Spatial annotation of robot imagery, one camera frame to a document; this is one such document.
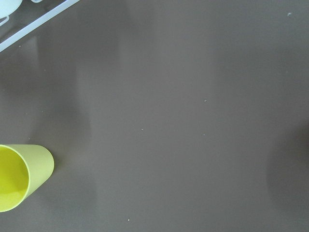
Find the yellow plastic cup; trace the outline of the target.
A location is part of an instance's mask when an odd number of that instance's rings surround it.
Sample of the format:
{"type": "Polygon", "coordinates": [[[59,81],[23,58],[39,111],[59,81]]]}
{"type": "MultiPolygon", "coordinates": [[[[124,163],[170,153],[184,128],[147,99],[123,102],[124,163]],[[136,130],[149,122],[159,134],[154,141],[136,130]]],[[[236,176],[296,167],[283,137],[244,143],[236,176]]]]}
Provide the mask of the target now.
{"type": "Polygon", "coordinates": [[[0,146],[0,211],[19,206],[54,170],[51,152],[40,145],[0,146]]]}

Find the pale white cup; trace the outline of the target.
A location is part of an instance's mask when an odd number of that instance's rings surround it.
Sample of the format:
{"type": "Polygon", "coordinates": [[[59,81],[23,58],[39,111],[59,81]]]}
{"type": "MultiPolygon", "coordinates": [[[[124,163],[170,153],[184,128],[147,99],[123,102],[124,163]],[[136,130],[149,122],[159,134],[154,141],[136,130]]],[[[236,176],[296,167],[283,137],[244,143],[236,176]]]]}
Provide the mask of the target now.
{"type": "Polygon", "coordinates": [[[5,18],[15,12],[22,0],[0,0],[0,18],[5,18]]]}

